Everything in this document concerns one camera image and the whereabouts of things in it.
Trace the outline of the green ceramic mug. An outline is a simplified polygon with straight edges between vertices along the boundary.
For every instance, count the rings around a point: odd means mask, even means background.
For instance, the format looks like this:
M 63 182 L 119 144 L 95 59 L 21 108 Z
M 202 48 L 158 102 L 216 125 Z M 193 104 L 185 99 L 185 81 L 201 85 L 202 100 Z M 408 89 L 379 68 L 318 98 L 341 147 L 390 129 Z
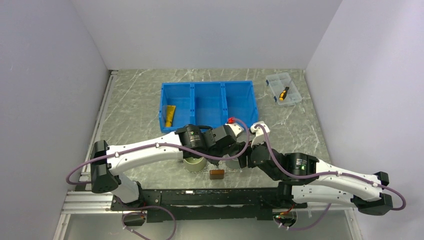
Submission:
M 188 157 L 183 159 L 184 168 L 190 173 L 202 171 L 206 166 L 207 160 L 204 157 Z

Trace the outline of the clear holder with wooden ends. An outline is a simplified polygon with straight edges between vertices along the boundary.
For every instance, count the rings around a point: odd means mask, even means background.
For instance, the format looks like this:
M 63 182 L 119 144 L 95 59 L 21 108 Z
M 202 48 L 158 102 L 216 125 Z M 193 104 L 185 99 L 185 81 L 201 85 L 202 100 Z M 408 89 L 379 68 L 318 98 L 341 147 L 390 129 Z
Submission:
M 225 177 L 224 169 L 211 169 L 209 171 L 209 179 L 210 180 L 222 180 Z

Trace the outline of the blue three-compartment bin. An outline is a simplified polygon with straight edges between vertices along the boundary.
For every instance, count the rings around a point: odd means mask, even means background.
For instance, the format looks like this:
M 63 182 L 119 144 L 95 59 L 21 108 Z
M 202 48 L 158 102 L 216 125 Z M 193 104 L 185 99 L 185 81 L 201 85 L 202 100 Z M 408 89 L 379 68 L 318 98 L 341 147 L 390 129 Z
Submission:
M 176 106 L 172 127 L 165 127 L 166 107 Z M 251 126 L 259 120 L 253 82 L 166 82 L 161 85 L 158 112 L 162 133 L 170 133 L 187 124 L 217 128 L 230 117 Z

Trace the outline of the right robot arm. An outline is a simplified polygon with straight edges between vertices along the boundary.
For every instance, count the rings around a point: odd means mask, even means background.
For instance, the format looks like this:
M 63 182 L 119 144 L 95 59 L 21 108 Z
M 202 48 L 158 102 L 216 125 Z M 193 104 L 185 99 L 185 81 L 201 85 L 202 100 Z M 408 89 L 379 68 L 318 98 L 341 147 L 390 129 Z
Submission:
M 278 183 L 272 201 L 277 208 L 331 203 L 356 207 L 360 213 L 372 216 L 382 216 L 393 209 L 391 195 L 383 193 L 389 184 L 385 172 L 354 173 L 305 153 L 272 152 L 276 162 L 265 143 L 248 147 L 237 160 L 241 168 L 258 167 Z

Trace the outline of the grey ceramic mug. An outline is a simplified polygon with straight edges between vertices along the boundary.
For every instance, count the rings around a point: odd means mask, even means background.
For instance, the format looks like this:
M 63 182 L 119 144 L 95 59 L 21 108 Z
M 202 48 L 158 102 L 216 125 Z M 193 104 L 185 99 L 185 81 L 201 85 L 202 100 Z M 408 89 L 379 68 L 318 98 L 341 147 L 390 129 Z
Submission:
M 233 170 L 239 170 L 240 169 L 240 164 L 239 161 L 237 159 L 231 159 L 231 160 L 227 160 L 225 162 L 225 165 Z

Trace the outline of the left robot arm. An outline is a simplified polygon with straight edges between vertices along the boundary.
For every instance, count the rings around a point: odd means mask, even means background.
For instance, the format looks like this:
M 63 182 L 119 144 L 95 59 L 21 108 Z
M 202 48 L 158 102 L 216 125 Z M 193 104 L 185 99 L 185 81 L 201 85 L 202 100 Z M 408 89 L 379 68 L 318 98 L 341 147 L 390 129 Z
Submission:
M 186 158 L 221 158 L 229 154 L 244 131 L 237 123 L 217 128 L 187 124 L 161 137 L 128 145 L 108 145 L 98 141 L 92 156 L 102 157 L 91 163 L 91 192 L 111 192 L 129 209 L 137 210 L 144 203 L 141 184 L 124 173 L 133 168 L 160 161 Z

